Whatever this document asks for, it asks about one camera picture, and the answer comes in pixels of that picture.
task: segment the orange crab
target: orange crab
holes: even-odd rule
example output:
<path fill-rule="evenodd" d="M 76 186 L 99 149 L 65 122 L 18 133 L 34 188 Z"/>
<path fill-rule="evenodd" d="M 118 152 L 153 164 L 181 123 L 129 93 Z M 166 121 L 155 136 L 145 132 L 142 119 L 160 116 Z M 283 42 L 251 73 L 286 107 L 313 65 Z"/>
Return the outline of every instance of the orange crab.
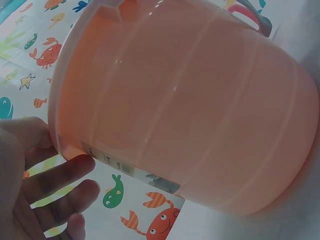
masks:
<path fill-rule="evenodd" d="M 158 208 L 167 203 L 170 205 L 170 208 L 163 210 L 154 218 L 147 232 L 142 232 L 138 229 L 139 219 L 136 213 L 132 210 L 129 211 L 129 220 L 121 217 L 121 222 L 127 228 L 135 230 L 138 234 L 145 236 L 146 240 L 166 240 L 180 213 L 180 209 L 175 208 L 173 202 L 167 200 L 161 193 L 148 192 L 146 195 L 152 198 L 152 200 L 145 202 L 143 206 L 147 208 Z"/>
<path fill-rule="evenodd" d="M 54 10 L 56 9 L 57 7 L 59 7 L 59 4 L 64 4 L 67 0 L 48 0 L 46 2 L 46 4 L 44 5 L 44 8 L 46 9 L 46 11 L 48 10 Z"/>
<path fill-rule="evenodd" d="M 36 58 L 38 53 L 37 48 L 34 49 L 33 53 L 29 53 L 29 56 L 36 60 L 36 64 L 38 66 L 42 66 L 42 69 L 48 69 L 48 66 L 52 67 L 52 64 L 57 61 L 62 45 L 59 44 L 54 37 L 47 38 L 47 42 L 45 42 L 43 45 L 51 46 L 48 47 L 39 58 Z"/>

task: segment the product label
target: product label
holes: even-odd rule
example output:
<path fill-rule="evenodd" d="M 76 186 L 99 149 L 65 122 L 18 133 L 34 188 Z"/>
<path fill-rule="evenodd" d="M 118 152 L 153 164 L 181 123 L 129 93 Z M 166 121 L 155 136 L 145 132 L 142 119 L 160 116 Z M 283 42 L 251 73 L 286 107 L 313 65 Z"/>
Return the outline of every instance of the product label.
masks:
<path fill-rule="evenodd" d="M 180 185 L 170 180 L 159 177 L 151 172 L 144 171 L 136 166 L 128 164 L 115 156 L 103 152 L 85 142 L 82 143 L 83 150 L 94 159 L 103 162 L 122 173 L 129 175 L 139 181 L 149 184 L 155 188 L 174 194 L 180 188 Z"/>

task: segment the green fish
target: green fish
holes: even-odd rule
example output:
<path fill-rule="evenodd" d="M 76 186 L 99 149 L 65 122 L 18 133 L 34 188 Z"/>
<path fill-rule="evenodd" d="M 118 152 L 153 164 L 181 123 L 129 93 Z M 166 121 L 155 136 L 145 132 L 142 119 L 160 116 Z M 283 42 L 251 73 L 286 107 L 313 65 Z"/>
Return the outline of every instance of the green fish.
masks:
<path fill-rule="evenodd" d="M 115 181 L 115 187 L 107 189 L 103 198 L 103 205 L 108 209 L 117 207 L 124 197 L 124 184 L 120 180 L 121 175 L 112 174 L 112 178 Z"/>
<path fill-rule="evenodd" d="M 36 42 L 36 40 L 38 38 L 38 33 L 34 33 L 33 35 L 34 35 L 34 37 L 30 41 L 28 41 L 26 43 L 26 45 L 24 46 L 24 50 L 29 49 Z"/>
<path fill-rule="evenodd" d="M 0 98 L 0 119 L 12 119 L 14 106 L 9 98 L 3 96 Z"/>
<path fill-rule="evenodd" d="M 18 73 L 18 69 L 13 70 L 12 72 L 10 72 L 6 77 L 5 77 L 5 81 L 10 81 L 12 79 L 14 79 L 16 77 Z"/>

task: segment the fabric with sea animal print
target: fabric with sea animal print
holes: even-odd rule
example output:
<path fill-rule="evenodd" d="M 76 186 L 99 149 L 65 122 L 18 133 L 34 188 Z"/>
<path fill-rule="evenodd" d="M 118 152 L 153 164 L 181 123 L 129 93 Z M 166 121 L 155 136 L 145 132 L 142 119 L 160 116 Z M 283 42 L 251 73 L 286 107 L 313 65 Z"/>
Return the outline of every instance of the fabric with sea animal print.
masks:
<path fill-rule="evenodd" d="M 236 0 L 211 1 L 221 8 L 240 4 Z M 269 0 L 249 1 L 263 16 Z M 27 0 L 0 25 L 0 121 L 36 116 L 48 122 L 50 87 L 56 81 L 54 70 L 63 44 L 92 3 L 92 0 Z M 75 79 L 74 88 L 79 87 Z M 52 157 L 25 171 L 21 178 L 31 178 L 64 162 L 60 155 Z M 101 191 L 83 213 L 86 239 L 165 240 L 174 231 L 172 227 L 185 200 L 170 194 L 179 186 L 168 185 L 154 174 L 146 177 L 149 184 L 97 161 L 94 171 L 85 178 L 31 207 L 45 206 L 68 194 L 84 179 L 92 179 L 99 183 Z M 54 227 L 45 236 L 51 238 L 65 228 L 66 224 Z"/>

